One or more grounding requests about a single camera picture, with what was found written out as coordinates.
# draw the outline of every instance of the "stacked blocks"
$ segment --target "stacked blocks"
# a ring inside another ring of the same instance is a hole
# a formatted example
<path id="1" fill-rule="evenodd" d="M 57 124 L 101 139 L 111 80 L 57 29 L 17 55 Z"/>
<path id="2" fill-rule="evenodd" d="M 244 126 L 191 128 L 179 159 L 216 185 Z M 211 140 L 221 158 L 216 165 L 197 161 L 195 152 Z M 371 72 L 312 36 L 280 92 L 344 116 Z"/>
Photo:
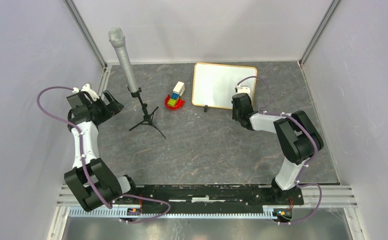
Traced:
<path id="1" fill-rule="evenodd" d="M 176 84 L 175 88 L 173 89 L 173 94 L 170 97 L 169 101 L 167 102 L 167 105 L 174 107 L 176 103 L 180 100 L 180 96 L 182 96 L 184 91 L 185 91 L 185 84 L 179 81 Z"/>

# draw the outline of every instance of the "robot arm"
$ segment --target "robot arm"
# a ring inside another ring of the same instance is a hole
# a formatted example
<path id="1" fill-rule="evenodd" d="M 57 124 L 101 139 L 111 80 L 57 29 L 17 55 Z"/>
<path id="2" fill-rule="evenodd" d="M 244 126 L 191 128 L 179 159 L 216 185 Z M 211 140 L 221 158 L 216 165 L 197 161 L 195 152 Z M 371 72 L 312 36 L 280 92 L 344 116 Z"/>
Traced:
<path id="1" fill-rule="evenodd" d="M 68 120 L 80 128 L 82 136 L 80 137 L 77 129 L 68 126 L 74 137 L 75 160 L 72 170 L 64 174 L 64 179 L 83 209 L 89 212 L 101 206 L 102 202 L 91 186 L 85 186 L 88 181 L 82 168 L 82 155 L 85 156 L 90 177 L 95 176 L 97 179 L 95 187 L 107 202 L 111 202 L 131 189 L 133 181 L 130 177 L 123 176 L 117 179 L 99 157 L 97 143 L 98 126 L 118 114 L 124 106 L 108 91 L 103 92 L 109 102 L 105 104 L 96 92 L 90 89 L 89 84 L 81 90 L 74 88 L 73 93 L 67 97 L 72 108 L 69 111 Z M 81 139 L 83 152 L 80 152 Z"/>
<path id="2" fill-rule="evenodd" d="M 289 119 L 280 115 L 267 115 L 253 110 L 251 99 L 246 93 L 232 97 L 232 119 L 252 131 L 267 131 L 278 136 L 285 156 L 281 170 L 272 181 L 272 187 L 278 194 L 295 187 L 295 179 L 303 164 L 314 154 L 313 145 L 307 136 Z M 291 114 L 312 136 L 317 149 L 323 148 L 323 140 L 304 111 Z"/>

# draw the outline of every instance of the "silver microphone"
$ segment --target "silver microphone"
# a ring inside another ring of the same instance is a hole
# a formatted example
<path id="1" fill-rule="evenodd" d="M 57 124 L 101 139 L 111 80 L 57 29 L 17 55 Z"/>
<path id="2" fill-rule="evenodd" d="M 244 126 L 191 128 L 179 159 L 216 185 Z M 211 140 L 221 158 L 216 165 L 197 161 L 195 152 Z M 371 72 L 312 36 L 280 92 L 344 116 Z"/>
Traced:
<path id="1" fill-rule="evenodd" d="M 108 38 L 111 45 L 114 47 L 114 50 L 116 50 L 120 66 L 122 66 L 125 72 L 129 91 L 133 94 L 137 93 L 139 89 L 136 84 L 135 76 L 133 75 L 132 65 L 130 64 L 129 55 L 126 50 L 126 40 L 122 29 L 119 27 L 110 29 L 108 31 Z"/>

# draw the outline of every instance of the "green block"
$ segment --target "green block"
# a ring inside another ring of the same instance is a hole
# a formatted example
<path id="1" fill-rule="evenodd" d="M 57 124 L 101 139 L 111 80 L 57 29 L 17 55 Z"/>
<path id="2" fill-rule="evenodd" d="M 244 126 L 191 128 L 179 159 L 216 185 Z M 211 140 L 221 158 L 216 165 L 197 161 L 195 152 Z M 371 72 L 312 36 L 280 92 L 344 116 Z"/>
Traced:
<path id="1" fill-rule="evenodd" d="M 177 99 L 170 99 L 168 102 L 167 102 L 167 105 L 171 106 L 171 107 L 174 107 L 176 105 L 176 103 L 178 102 L 179 98 Z"/>

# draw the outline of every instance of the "metal frame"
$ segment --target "metal frame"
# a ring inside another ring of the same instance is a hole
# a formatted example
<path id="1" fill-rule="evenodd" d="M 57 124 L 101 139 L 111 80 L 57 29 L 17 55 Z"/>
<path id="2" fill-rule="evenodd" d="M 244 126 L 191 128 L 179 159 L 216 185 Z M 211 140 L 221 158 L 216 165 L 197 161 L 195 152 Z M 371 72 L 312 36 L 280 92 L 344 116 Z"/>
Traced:
<path id="1" fill-rule="evenodd" d="M 353 191 L 347 185 L 327 185 L 322 187 L 322 201 L 319 208 L 341 208 L 344 209 L 348 227 L 350 229 L 353 240 L 365 240 L 364 231 L 360 224 L 359 212 Z M 304 205 L 294 206 L 294 208 L 313 208 L 316 205 L 319 191 L 314 186 L 305 187 L 302 189 Z M 126 215 L 125 210 L 128 207 L 138 207 L 138 205 L 122 206 L 115 205 L 115 209 L 107 209 L 100 207 L 91 212 L 84 212 L 76 198 L 73 196 L 71 190 L 67 185 L 61 188 L 60 196 L 58 198 L 57 207 L 54 218 L 48 233 L 47 240 L 61 240 L 64 234 L 64 228 L 68 217 L 94 217 L 94 218 L 116 218 L 116 217 L 131 217 Z M 269 211 L 273 208 L 286 208 L 288 206 L 263 206 L 263 214 L 230 214 L 230 215 L 214 215 L 214 214 L 167 214 L 163 218 L 231 218 L 231 219 L 271 219 L 273 216 Z M 152 214 L 144 215 L 142 217 L 149 218 Z"/>
<path id="2" fill-rule="evenodd" d="M 100 81 L 100 85 L 98 87 L 97 93 L 100 95 L 102 99 L 104 99 L 102 92 L 107 90 L 107 84 L 108 84 L 108 79 L 110 78 L 111 67 L 112 67 L 111 65 L 108 65 L 105 68 L 105 71 L 103 71 L 101 75 L 101 81 Z"/>
<path id="3" fill-rule="evenodd" d="M 79 11 L 77 10 L 77 7 L 73 0 L 64 0 L 64 3 L 66 4 L 67 8 L 70 11 L 70 14 L 73 16 L 77 26 L 80 29 L 80 32 L 82 32 L 83 37 L 85 38 L 86 42 L 88 43 L 89 47 L 91 48 L 92 52 L 95 55 L 95 58 L 97 59 L 98 63 L 102 66 L 103 69 L 107 67 L 107 63 L 105 62 L 104 58 L 101 55 L 101 52 L 96 45 L 94 38 L 92 37 L 91 33 L 88 30 L 88 27 L 86 26 L 85 22 L 83 21 L 82 16 L 80 15 Z"/>
<path id="4" fill-rule="evenodd" d="M 307 59 L 310 56 L 310 53 L 314 49 L 314 46 L 316 45 L 317 41 L 319 40 L 320 36 L 322 35 L 323 31 L 325 30 L 326 26 L 328 25 L 328 22 L 331 20 L 335 10 L 337 9 L 339 3 L 341 0 L 332 0 L 331 4 L 328 7 L 328 10 L 326 10 L 325 15 L 323 16 L 322 20 L 320 21 L 319 26 L 317 27 L 312 39 L 309 42 L 309 45 L 307 46 L 306 50 L 303 53 L 303 56 L 301 56 L 299 63 L 303 65 Z"/>

